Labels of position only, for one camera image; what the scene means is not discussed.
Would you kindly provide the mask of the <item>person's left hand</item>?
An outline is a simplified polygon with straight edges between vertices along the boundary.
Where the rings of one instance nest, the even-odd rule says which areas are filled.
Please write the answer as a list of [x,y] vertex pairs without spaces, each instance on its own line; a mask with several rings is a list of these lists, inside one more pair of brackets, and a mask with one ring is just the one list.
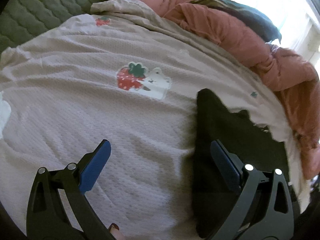
[[119,226],[117,224],[112,223],[109,226],[109,232],[116,240],[125,240],[124,235],[121,233]]

